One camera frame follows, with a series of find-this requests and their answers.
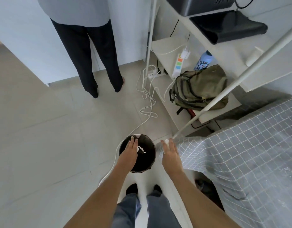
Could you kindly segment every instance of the black pants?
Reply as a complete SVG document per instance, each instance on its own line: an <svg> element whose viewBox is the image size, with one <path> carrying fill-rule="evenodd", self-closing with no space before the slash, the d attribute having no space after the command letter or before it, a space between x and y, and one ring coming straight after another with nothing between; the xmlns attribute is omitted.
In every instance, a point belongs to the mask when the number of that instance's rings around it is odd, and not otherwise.
<svg viewBox="0 0 292 228"><path fill-rule="evenodd" d="M115 92L119 92L123 85L123 79L117 63L111 20L99 27L64 25L53 20L52 23L78 72L84 89L93 97L97 97L98 85L92 73L90 37L106 68Z"/></svg>

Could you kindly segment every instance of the blue water bottle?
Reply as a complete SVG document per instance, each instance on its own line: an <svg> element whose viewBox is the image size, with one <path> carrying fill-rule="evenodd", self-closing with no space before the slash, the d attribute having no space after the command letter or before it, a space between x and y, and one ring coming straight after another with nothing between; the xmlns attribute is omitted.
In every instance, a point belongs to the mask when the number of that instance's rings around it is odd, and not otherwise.
<svg viewBox="0 0 292 228"><path fill-rule="evenodd" d="M202 56L200 57L199 61L197 62L197 65L193 70L202 70L207 68L209 66L209 63L211 63L212 59L213 56L211 55L211 53L209 53L208 50L206 50L206 52L203 53Z"/></svg>

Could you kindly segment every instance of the person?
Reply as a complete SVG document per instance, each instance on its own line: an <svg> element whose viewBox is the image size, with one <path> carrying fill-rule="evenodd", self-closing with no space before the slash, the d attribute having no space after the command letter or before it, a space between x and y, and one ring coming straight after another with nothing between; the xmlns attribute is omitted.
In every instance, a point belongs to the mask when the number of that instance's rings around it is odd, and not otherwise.
<svg viewBox="0 0 292 228"><path fill-rule="evenodd" d="M124 84L117 62L108 0L38 0L50 17L84 89L98 97L92 73L91 38L115 92Z"/></svg>
<svg viewBox="0 0 292 228"><path fill-rule="evenodd" d="M239 228L231 218L203 195L187 178L182 162L172 139L169 147L164 141L162 165L180 194L194 228ZM125 177L137 159L138 140L131 140L119 156L111 174L87 199L64 228L134 228L135 219L141 209L137 196L137 185L131 185L124 199L117 200ZM148 228L180 228L170 208L168 199L158 185L147 196Z"/></svg>

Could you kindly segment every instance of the forearm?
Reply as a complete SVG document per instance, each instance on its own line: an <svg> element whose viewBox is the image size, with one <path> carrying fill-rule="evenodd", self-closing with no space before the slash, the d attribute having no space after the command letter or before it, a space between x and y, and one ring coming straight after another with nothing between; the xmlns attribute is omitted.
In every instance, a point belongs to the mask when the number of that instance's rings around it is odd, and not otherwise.
<svg viewBox="0 0 292 228"><path fill-rule="evenodd" d="M190 182L185 173L171 176L194 228L240 228Z"/></svg>
<svg viewBox="0 0 292 228"><path fill-rule="evenodd" d="M109 228L127 174L121 166L116 165L64 228Z"/></svg>

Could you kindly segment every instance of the metal pole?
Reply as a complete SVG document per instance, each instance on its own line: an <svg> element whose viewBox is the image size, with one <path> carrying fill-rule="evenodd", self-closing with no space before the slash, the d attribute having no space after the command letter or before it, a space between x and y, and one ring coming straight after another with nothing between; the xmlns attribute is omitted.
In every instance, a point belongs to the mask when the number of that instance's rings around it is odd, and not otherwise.
<svg viewBox="0 0 292 228"><path fill-rule="evenodd" d="M200 111L193 119L191 119L182 129L180 129L173 138L176 138L187 126L197 120L202 114L206 113L211 107L213 107L218 101L229 94L235 87L237 87L242 81L256 71L260 66L267 62L273 55L275 55L280 49L286 46L292 40L292 28L284 34L276 43L274 43L266 52L258 58L250 67L248 67L235 81L233 81L226 89L224 89L215 99L213 99L204 109Z"/></svg>
<svg viewBox="0 0 292 228"><path fill-rule="evenodd" d="M152 18L151 18L150 34L149 34L149 38L148 38L146 75L148 75L148 68L149 68L149 61L150 61L151 43L152 43L153 27L154 27L155 10L156 10L156 8L157 8L157 0L154 0L153 7L152 7Z"/></svg>

